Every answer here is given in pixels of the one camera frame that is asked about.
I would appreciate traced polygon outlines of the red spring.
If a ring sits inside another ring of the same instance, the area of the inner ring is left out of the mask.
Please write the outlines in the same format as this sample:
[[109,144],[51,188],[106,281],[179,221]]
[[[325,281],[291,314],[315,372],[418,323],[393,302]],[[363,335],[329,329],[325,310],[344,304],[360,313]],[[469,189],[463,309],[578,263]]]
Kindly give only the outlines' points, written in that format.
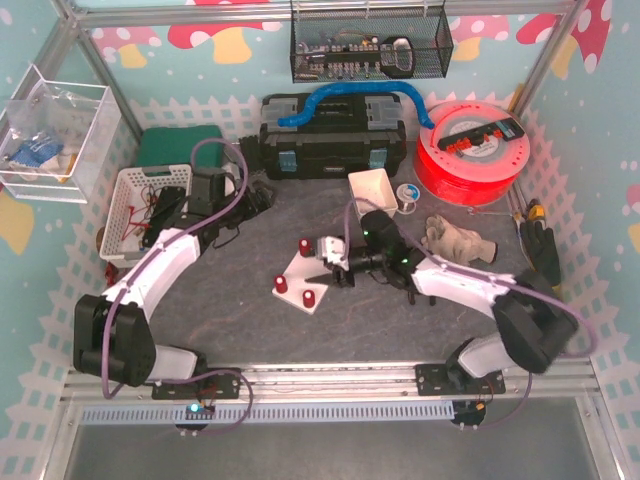
[[299,253],[304,258],[314,255],[313,245],[309,239],[302,238],[299,240]]
[[306,309],[313,308],[316,304],[315,292],[310,289],[305,290],[302,294],[302,302]]
[[284,294],[288,291],[288,284],[284,275],[277,275],[274,278],[274,288],[278,294]]

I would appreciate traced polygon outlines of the orange black pliers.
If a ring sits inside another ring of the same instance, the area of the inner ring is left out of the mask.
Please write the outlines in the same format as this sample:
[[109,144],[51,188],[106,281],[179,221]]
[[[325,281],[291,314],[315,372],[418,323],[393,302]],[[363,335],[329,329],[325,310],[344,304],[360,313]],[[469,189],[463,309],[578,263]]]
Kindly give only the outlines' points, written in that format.
[[416,300],[417,298],[419,298],[420,302],[424,303],[427,299],[428,304],[430,306],[435,306],[436,305],[436,297],[435,296],[425,296],[423,294],[420,294],[417,291],[414,290],[408,290],[407,291],[407,299],[408,302],[411,306],[414,306],[416,304]]

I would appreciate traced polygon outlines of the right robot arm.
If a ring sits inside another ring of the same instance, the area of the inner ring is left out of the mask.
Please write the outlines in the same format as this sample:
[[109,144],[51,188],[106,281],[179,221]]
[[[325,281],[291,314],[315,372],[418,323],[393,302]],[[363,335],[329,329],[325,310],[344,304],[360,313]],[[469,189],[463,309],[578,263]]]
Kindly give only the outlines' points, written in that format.
[[328,271],[313,282],[354,286],[355,274],[378,271],[409,297],[442,298],[495,321],[496,333],[466,340],[445,362],[443,375],[456,391],[511,366],[543,374],[578,331],[576,315],[534,271],[495,275],[457,265],[407,240],[381,210],[365,214],[360,226],[364,243],[359,247],[351,246],[348,235],[315,240],[309,253]]

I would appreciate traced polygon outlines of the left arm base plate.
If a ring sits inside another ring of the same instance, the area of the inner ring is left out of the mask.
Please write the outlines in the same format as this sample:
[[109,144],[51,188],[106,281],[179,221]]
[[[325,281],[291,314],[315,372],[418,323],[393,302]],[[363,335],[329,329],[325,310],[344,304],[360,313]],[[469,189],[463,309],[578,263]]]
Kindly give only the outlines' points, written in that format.
[[240,395],[242,381],[240,368],[216,369],[216,374],[184,384],[152,386],[153,400],[236,400]]

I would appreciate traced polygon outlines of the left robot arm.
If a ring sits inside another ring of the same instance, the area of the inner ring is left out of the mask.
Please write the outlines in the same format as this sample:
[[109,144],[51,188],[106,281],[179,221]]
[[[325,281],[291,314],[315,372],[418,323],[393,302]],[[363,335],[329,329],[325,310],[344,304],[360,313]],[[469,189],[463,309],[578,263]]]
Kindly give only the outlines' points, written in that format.
[[191,188],[165,186],[150,198],[147,234],[155,242],[117,283],[82,296],[75,307],[73,366],[105,384],[187,383],[203,372],[202,354],[155,343],[151,317],[178,277],[218,247],[220,231],[238,231],[271,208],[275,191],[261,180],[236,184],[220,171],[197,173]]

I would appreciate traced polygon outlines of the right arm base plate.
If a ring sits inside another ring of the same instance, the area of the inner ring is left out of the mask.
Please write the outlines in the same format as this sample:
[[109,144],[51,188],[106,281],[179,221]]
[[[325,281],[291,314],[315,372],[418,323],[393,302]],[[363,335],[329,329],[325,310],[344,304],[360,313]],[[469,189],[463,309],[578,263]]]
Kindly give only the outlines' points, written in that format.
[[414,366],[414,373],[419,396],[491,396],[506,392],[501,371],[490,372],[484,377],[475,378],[457,365],[422,363]]

